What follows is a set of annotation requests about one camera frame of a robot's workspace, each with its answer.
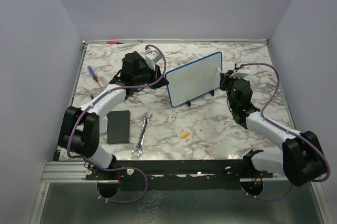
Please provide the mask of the blue framed whiteboard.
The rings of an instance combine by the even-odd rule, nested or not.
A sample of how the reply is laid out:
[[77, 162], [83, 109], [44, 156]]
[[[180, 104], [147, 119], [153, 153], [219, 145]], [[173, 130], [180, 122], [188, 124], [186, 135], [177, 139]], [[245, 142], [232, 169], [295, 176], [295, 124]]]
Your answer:
[[165, 73], [171, 107], [175, 108], [219, 88], [223, 55], [220, 51]]

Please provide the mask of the yellow marker cap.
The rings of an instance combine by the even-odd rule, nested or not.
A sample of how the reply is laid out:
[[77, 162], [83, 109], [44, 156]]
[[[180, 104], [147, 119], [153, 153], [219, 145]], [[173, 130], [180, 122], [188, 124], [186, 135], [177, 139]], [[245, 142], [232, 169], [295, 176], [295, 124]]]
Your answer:
[[181, 136], [181, 138], [182, 138], [182, 139], [186, 139], [189, 135], [190, 135], [190, 133], [187, 132], [187, 133], [183, 134], [183, 135]]

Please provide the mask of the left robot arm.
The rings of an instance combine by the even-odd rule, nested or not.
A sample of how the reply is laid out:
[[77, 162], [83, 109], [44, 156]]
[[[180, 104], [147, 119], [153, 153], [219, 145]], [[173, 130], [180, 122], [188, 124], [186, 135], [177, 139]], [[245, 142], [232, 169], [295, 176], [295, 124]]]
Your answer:
[[119, 76], [115, 76], [102, 93], [79, 108], [69, 106], [65, 110], [57, 145], [65, 149], [70, 158], [84, 158], [98, 166], [103, 178], [114, 177], [116, 156], [100, 146], [100, 122], [136, 90], [158, 89], [168, 84], [159, 65], [151, 65], [138, 52], [127, 53]]

